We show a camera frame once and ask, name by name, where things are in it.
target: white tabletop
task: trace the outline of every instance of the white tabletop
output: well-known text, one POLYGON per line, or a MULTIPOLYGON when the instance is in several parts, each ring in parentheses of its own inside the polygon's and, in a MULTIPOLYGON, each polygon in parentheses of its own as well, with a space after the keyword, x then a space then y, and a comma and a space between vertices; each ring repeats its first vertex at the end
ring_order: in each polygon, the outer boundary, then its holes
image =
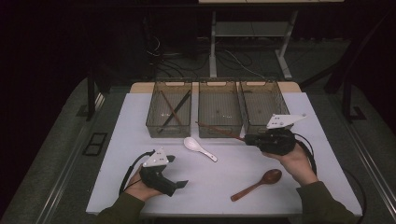
MULTIPOLYGON (((306 94, 294 92, 283 95, 291 114, 307 115, 291 130, 312 144, 318 178, 326 184, 335 200, 361 216, 359 202, 306 94)), ((142 153, 161 147, 167 155, 176 156, 163 175, 174 182, 189 180, 189 183, 184 189, 177 189, 172 197, 161 195, 150 199, 142 210, 142 217, 288 217, 302 213, 301 199, 296 191, 298 184, 278 161, 264 157, 256 147, 246 146, 236 139, 199 138, 195 123, 198 117, 197 93, 192 95, 191 102, 191 136, 218 157, 217 162, 187 150, 182 138, 150 138, 146 127, 150 100, 150 93, 127 94, 87 213, 98 214, 111 206, 118 198, 120 183, 128 167, 142 153), (260 186, 237 202, 230 200, 236 192, 256 183, 267 170, 274 168, 283 172, 278 183, 260 186)))

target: clear plastic bin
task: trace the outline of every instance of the clear plastic bin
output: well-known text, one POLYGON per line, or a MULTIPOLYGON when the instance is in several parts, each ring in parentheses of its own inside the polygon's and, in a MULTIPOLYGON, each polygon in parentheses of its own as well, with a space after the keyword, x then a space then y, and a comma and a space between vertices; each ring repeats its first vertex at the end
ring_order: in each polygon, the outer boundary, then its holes
POLYGON ((274 80, 241 79, 238 95, 246 134, 265 133, 274 114, 289 114, 280 88, 274 80))
MULTIPOLYGON (((242 129, 241 110, 239 108, 237 80, 234 78, 200 78, 198 121, 214 126, 222 132, 239 136, 242 129)), ((199 126, 201 138, 229 138, 203 125, 199 126)))
POLYGON ((191 135, 191 92, 191 78, 157 78, 146 120, 152 138, 191 135))

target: olive green sleeve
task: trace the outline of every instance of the olive green sleeve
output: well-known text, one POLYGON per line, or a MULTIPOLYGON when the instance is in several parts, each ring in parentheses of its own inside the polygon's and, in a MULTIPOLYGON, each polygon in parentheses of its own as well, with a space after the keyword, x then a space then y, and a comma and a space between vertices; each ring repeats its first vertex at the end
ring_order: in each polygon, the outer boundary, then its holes
POLYGON ((355 224, 358 217, 337 202, 319 181, 297 189, 303 204, 303 223, 355 224))
POLYGON ((114 202, 113 206, 106 208, 96 217, 97 224, 137 224, 139 223, 140 211, 144 202, 127 193, 122 193, 114 202))

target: wooden spoon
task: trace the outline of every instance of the wooden spoon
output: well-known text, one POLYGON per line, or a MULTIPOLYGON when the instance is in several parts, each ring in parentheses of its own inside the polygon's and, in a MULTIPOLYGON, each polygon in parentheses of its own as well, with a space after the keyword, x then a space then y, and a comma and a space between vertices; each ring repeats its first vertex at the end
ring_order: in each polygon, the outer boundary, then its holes
POLYGON ((235 201, 239 200, 240 198, 249 194, 251 191, 253 191, 255 188, 257 188, 260 185, 275 184, 277 181, 279 181, 280 177, 282 177, 282 172, 280 170, 278 170, 278 169, 269 170, 269 171, 265 172, 265 174, 262 176, 262 179, 258 183, 231 196, 231 201, 235 202, 235 201))

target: floor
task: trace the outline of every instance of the floor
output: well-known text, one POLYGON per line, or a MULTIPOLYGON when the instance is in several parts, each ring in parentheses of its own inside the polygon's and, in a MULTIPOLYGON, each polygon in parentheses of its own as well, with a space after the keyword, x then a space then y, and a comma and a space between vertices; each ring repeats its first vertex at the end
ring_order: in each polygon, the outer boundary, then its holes
MULTIPOLYGON (((158 65, 157 77, 208 77, 209 48, 200 40, 200 54, 186 59, 168 49, 158 65)), ((217 43, 218 77, 275 77, 282 80, 274 49, 276 39, 220 39, 217 43)), ((349 42, 291 41, 286 61, 293 76, 301 83, 337 62, 349 42)), ((332 149, 345 169, 365 216, 361 223, 395 223, 391 209, 395 205, 396 138, 386 123, 357 88, 352 105, 358 106, 366 119, 348 123, 341 115, 341 92, 326 94, 323 78, 306 87, 332 149)), ((114 86, 96 102, 91 121, 85 117, 86 80, 76 86, 52 127, 27 176, 3 216, 2 223, 93 223, 95 216, 85 213, 92 188, 106 154, 106 146, 117 122, 123 98, 129 86, 114 86), (107 133, 102 152, 97 157, 81 155, 93 133, 107 133)), ((169 219, 154 223, 282 223, 262 218, 169 219)))

